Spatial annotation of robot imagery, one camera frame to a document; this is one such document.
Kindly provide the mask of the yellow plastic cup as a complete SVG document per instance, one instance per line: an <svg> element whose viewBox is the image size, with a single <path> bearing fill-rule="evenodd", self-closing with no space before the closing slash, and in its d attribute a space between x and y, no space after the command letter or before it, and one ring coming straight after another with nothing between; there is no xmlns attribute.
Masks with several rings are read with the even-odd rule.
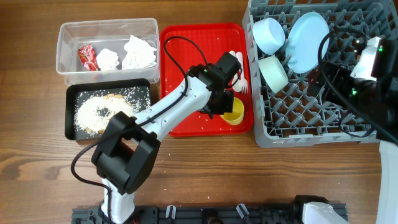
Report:
<svg viewBox="0 0 398 224"><path fill-rule="evenodd" d="M243 102L239 98L234 97L232 112L221 115L221 118L232 126L239 125L244 118Z"/></svg>

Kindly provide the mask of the white plastic spoon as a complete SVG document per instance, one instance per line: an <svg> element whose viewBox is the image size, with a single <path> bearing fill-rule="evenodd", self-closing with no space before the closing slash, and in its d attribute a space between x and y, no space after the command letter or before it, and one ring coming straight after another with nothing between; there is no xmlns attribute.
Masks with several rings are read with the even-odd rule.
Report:
<svg viewBox="0 0 398 224"><path fill-rule="evenodd" d="M239 61L239 63L241 64L241 70L239 71L239 73L236 73L235 76L233 77L233 81L232 83L233 85L233 90L235 92L241 92L242 94L245 94L245 90L244 87L242 86L243 84L243 78L244 78L244 65L243 65L243 55L241 52L235 52L233 50L231 50L229 52L232 56L236 57Z"/></svg>

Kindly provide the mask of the white plastic fork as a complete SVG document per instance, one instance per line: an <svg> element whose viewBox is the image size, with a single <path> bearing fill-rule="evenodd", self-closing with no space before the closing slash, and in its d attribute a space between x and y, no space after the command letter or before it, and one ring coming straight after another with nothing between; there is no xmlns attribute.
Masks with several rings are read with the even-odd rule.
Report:
<svg viewBox="0 0 398 224"><path fill-rule="evenodd" d="M241 73L240 73L240 79L239 79L239 86L240 86L240 92L242 94L247 94L248 93L248 81L245 78L244 75L244 62L243 62L243 54L241 52L236 53L236 57L241 64Z"/></svg>

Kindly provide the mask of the large light blue plate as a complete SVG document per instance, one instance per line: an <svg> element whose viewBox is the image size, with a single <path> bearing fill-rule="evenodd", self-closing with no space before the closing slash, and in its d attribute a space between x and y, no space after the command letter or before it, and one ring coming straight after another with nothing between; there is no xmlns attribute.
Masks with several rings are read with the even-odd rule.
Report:
<svg viewBox="0 0 398 224"><path fill-rule="evenodd" d="M317 12L308 12L293 25L285 56L290 56L287 66L294 73L306 73L318 65L318 49L329 33L326 20Z"/></svg>

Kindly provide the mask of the mint green bowl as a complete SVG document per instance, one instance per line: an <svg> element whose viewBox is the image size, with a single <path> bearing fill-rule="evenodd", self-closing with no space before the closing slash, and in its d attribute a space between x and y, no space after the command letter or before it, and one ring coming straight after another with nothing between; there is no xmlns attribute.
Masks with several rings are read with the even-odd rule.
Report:
<svg viewBox="0 0 398 224"><path fill-rule="evenodd" d="M258 64L262 77L274 93L278 93L288 84L287 74L275 55L260 59Z"/></svg>

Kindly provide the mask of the small light blue bowl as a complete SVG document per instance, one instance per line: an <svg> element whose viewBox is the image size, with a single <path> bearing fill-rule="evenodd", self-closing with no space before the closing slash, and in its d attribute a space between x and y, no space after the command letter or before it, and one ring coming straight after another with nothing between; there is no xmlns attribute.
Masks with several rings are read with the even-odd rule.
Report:
<svg viewBox="0 0 398 224"><path fill-rule="evenodd" d="M275 54L284 45L284 30L273 18L269 17L255 22L252 31L256 45L265 54Z"/></svg>

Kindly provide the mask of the white napkin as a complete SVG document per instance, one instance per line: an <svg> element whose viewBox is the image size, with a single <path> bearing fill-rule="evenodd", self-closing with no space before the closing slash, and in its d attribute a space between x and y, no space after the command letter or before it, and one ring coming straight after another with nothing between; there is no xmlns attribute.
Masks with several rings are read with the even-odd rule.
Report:
<svg viewBox="0 0 398 224"><path fill-rule="evenodd" d="M156 48L152 47L148 42L131 35L129 42L124 45L127 52L122 61L122 69L141 69L154 67L156 63Z"/></svg>

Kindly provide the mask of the small white tissue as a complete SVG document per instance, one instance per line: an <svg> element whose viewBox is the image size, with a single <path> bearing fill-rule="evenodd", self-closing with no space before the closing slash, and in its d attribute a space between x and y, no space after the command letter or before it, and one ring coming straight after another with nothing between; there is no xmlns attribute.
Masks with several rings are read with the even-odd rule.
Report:
<svg viewBox="0 0 398 224"><path fill-rule="evenodd" d="M119 57L116 52L109 49L103 49L96 56L98 67L101 71L117 70L119 65Z"/></svg>

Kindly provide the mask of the food scraps and rice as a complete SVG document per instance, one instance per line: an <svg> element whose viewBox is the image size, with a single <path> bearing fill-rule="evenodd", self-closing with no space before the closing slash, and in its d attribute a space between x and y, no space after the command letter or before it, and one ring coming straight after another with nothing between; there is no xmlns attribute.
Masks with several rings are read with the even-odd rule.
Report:
<svg viewBox="0 0 398 224"><path fill-rule="evenodd" d="M94 138L103 134L116 113L131 117L150 105L148 86L81 91L75 95L73 127Z"/></svg>

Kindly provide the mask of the red snack wrapper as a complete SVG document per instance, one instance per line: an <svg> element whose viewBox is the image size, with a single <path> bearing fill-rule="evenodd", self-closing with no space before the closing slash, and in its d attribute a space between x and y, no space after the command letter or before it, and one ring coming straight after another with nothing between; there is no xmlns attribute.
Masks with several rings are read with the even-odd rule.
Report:
<svg viewBox="0 0 398 224"><path fill-rule="evenodd" d="M78 56L82 65L89 71L98 71L98 64L96 62L96 55L91 44L85 45L78 49Z"/></svg>

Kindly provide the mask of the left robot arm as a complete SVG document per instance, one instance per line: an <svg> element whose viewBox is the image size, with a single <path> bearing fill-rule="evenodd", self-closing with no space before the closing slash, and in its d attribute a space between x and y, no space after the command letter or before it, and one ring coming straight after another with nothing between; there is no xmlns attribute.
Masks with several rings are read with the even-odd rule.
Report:
<svg viewBox="0 0 398 224"><path fill-rule="evenodd" d="M134 193L152 171L160 144L194 112L209 117L233 110L229 83L242 65L229 52L208 65L194 65L171 93L150 108L129 117L116 113L92 155L105 187L101 206L105 223L124 223L133 214Z"/></svg>

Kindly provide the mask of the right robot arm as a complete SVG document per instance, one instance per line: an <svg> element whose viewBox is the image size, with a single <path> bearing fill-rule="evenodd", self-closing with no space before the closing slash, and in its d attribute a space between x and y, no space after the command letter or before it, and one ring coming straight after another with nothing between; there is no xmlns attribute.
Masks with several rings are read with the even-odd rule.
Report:
<svg viewBox="0 0 398 224"><path fill-rule="evenodd" d="M348 71L318 56L318 78L311 93L344 106L377 132L382 162L377 223L397 223L397 41L365 40L354 69Z"/></svg>

